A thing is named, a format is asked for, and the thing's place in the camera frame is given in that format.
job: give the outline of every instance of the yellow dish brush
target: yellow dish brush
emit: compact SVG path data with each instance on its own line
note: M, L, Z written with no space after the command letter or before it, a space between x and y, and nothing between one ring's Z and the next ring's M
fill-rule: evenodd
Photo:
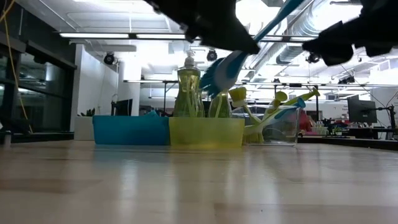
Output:
M254 116L250 109L248 108L248 104L246 103L246 87L239 87L229 91L229 95L232 99L232 106L235 108L243 107L246 113L249 115L250 121L254 124L258 124L261 120Z

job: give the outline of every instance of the ceiling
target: ceiling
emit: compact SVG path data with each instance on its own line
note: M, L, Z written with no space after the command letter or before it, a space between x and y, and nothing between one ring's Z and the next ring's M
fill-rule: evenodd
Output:
M300 13L300 9L296 10L271 34L317 35L321 30L340 20L347 21L358 16L361 9L358 6L332 6L330 1L315 0L309 7L311 10L303 11L299 17L296 15ZM178 24L161 14L156 14L151 6L142 0L17 0L17 2L61 32L182 32ZM240 0L236 5L236 15L248 28L249 33L256 34L277 14L283 2L282 0ZM310 2L313 1L306 0L301 8ZM316 29L306 30L308 26ZM208 48L199 46L198 42L189 44L182 40L94 40L87 44L91 47L97 45L102 48L105 45L135 45L136 52L124 52L119 55L137 55L145 78L173 77L175 75L173 71L183 64L187 50L195 52L195 61L201 70L206 70L211 65L206 59ZM263 43L261 47L262 50L258 55L252 55L246 60L239 75L240 80L251 72L250 74L254 75L246 78L252 82L271 82L274 78L279 78L282 82L337 83L339 77L347 75L346 70L349 70L355 73L359 82L366 83L371 73L370 69L395 59L395 52L389 57L370 59L363 49L359 49L353 59L343 66L327 67L322 61L309 65L305 61L306 54L300 51L297 45ZM294 55L289 64L278 64L277 56L287 48L294 49L297 53L293 50L288 52ZM230 53L219 49L216 52L219 58ZM103 55L105 52L97 50L95 53Z

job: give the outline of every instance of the yellow plastic bin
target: yellow plastic bin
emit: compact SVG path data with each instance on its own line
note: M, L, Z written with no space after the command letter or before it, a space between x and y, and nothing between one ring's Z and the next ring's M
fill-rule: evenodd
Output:
M169 119L170 143L176 148L232 149L242 147L244 119Z

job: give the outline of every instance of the clear plastic container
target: clear plastic container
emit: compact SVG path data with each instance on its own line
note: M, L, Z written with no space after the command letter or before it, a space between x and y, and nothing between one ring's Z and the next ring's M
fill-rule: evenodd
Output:
M193 58L185 60L185 66L177 72L179 91L175 100L174 116L202 117L204 110L199 89L200 70L195 68Z
M256 119L250 118L244 108L232 111L232 118L243 118L245 130L243 143L246 145L294 146L299 133L300 108L297 106L248 105L252 115L263 125L256 126Z
M242 147L244 120L233 118L169 118L170 144L176 148Z
M228 91L219 93L210 104L209 118L230 118L231 104L228 99Z

